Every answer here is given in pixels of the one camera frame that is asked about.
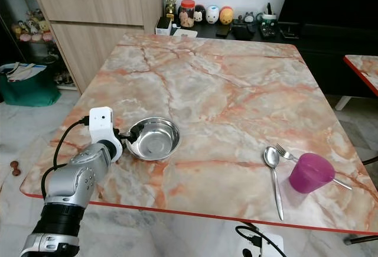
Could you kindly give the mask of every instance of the metal spoon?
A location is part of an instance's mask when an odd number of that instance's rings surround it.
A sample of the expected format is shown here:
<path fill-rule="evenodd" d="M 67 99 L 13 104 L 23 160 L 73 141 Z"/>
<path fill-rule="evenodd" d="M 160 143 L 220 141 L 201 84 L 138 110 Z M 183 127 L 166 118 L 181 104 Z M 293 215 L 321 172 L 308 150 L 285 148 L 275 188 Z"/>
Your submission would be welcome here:
<path fill-rule="evenodd" d="M 281 191 L 279 189 L 276 167 L 279 163 L 279 154 L 274 147 L 267 147 L 264 151 L 264 161 L 265 164 L 271 168 L 274 177 L 274 192 L 276 196 L 276 204 L 278 215 L 281 220 L 284 220 L 284 211 L 282 208 L 282 198 L 281 198 Z"/>

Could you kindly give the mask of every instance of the marble table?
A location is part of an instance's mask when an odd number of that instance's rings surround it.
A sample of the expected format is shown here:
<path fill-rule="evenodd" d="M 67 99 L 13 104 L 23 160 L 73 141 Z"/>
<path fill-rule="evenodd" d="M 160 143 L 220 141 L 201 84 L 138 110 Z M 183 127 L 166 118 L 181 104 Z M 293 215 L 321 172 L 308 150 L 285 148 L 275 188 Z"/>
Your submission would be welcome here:
<path fill-rule="evenodd" d="M 378 96 L 378 56 L 345 55 L 345 63 L 364 81 L 364 83 Z M 335 106 L 342 110 L 349 102 L 351 96 L 343 96 Z"/>
<path fill-rule="evenodd" d="M 28 173 L 21 191 L 41 197 L 64 130 L 110 106 L 117 128 L 164 116 L 181 145 L 164 161 L 125 150 L 92 195 L 93 204 L 339 232 L 378 233 L 378 192 L 334 112 L 293 45 L 125 35 Z M 90 143 L 86 127 L 67 136 L 58 163 Z M 280 221 L 262 152 L 276 143 L 296 156 L 326 157 L 349 191 L 329 183 L 309 194 L 288 183 L 281 159 Z"/>

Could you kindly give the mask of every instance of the marble floor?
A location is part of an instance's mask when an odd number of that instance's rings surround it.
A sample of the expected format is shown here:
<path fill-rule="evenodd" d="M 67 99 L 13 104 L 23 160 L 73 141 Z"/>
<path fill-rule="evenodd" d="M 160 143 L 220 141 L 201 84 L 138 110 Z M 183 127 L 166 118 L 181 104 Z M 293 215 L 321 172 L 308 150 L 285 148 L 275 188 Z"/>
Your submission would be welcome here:
<path fill-rule="evenodd" d="M 0 104 L 1 257 L 18 256 L 40 218 L 43 201 L 24 196 L 19 186 L 78 98 L 76 92 L 64 91 L 55 105 L 45 108 Z M 337 101 L 327 99 L 332 105 Z M 362 159 L 376 154 L 377 100 L 352 99 L 337 116 Z M 22 170 L 18 177 L 9 167 L 14 159 Z M 78 256 L 230 257 L 242 256 L 245 246 L 234 231 L 240 223 L 202 217 L 89 205 L 81 225 Z M 378 256 L 378 241 L 346 246 L 347 234 L 257 226 L 263 233 L 281 235 L 288 257 Z"/>

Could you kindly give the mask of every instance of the metal bowl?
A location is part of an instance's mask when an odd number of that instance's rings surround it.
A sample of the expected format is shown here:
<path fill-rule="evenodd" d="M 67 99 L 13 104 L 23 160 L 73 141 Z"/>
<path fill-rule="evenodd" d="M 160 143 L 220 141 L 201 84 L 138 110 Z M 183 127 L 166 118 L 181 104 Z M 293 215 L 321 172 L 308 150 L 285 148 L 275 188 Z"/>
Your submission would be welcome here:
<path fill-rule="evenodd" d="M 126 141 L 128 150 L 142 160 L 158 161 L 169 157 L 180 143 L 180 132 L 175 123 L 161 118 L 146 118 L 130 128 L 138 130 L 136 141 Z"/>

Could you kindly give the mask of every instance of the pink cup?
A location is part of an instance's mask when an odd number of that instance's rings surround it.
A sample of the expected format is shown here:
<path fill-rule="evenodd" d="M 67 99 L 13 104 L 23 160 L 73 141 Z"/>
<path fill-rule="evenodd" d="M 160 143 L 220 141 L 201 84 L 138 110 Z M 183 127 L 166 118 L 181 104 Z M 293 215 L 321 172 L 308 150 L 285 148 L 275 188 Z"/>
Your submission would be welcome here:
<path fill-rule="evenodd" d="M 323 157 L 306 153 L 301 155 L 294 167 L 289 181 L 296 191 L 310 193 L 331 182 L 335 178 L 335 169 Z"/>

